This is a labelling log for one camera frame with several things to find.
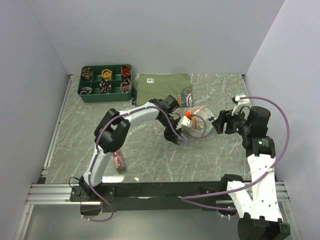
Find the pink cap clear pen tube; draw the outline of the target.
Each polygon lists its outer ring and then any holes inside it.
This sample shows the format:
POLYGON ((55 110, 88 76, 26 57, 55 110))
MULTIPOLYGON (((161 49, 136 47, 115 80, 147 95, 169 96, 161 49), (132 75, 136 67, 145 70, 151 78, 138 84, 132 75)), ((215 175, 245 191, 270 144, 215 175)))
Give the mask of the pink cap clear pen tube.
POLYGON ((115 169, 119 174, 123 174, 127 170, 127 166, 120 149, 113 153, 113 161, 115 169))

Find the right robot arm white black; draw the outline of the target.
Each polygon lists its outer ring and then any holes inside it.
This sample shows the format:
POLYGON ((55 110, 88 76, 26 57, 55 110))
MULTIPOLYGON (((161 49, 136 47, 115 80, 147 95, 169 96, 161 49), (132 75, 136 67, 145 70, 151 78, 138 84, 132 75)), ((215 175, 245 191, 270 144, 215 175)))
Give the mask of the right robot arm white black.
POLYGON ((221 178, 220 196, 232 199, 239 215, 237 231, 241 240, 284 240, 291 227, 283 221, 276 190, 275 143, 267 135, 271 113, 259 106, 249 109, 248 116, 239 111, 222 110, 212 122, 218 134, 237 133, 242 137, 252 180, 251 194, 241 176, 225 174, 221 178))

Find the orange cap white marker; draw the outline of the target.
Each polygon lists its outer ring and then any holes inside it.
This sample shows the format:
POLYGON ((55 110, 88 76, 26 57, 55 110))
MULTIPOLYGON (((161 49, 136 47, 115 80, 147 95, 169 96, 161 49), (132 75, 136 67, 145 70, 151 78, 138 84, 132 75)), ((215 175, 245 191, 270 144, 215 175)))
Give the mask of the orange cap white marker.
POLYGON ((204 106, 201 106, 199 109, 197 109, 197 110, 194 112, 194 114, 197 114, 198 112, 203 111, 204 108, 205 108, 204 106))

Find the white round divided organizer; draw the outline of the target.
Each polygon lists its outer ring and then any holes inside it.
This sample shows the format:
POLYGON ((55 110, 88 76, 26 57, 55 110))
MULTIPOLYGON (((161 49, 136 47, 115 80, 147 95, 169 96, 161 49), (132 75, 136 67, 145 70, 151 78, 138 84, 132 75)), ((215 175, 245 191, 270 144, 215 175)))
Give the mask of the white round divided organizer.
POLYGON ((187 110, 193 114, 193 117, 190 118, 190 120, 192 120, 192 127, 182 127, 183 130, 195 138, 199 138, 200 136, 206 137, 211 132, 213 128, 212 121, 215 119, 214 114, 205 106, 203 111, 199 111, 197 114, 194 114, 194 112, 200 107, 201 106, 192 107, 190 110, 187 110))

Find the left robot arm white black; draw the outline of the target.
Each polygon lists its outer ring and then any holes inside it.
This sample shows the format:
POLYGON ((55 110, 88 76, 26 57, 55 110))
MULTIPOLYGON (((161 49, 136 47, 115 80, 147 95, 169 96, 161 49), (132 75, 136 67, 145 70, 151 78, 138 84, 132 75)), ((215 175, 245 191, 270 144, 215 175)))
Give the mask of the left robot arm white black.
POLYGON ((177 128, 180 118, 175 119, 171 115, 178 107, 178 101, 169 95, 165 99, 151 99, 144 105, 130 110, 109 109, 94 131, 94 154, 89 167, 78 182, 82 195, 88 201, 94 201, 99 197, 108 161, 113 153, 123 146, 130 127, 158 120, 164 126, 164 138, 175 145, 178 144, 182 132, 177 128))

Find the orange cap black highlighter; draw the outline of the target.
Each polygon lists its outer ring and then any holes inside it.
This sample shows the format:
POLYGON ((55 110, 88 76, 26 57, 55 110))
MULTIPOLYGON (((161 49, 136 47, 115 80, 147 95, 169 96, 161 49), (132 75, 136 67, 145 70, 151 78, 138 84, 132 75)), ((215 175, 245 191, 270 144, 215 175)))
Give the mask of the orange cap black highlighter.
POLYGON ((190 111, 187 111, 187 112, 185 113, 185 116, 186 116, 187 118, 191 119, 191 118, 193 117, 193 114, 192 114, 190 111))

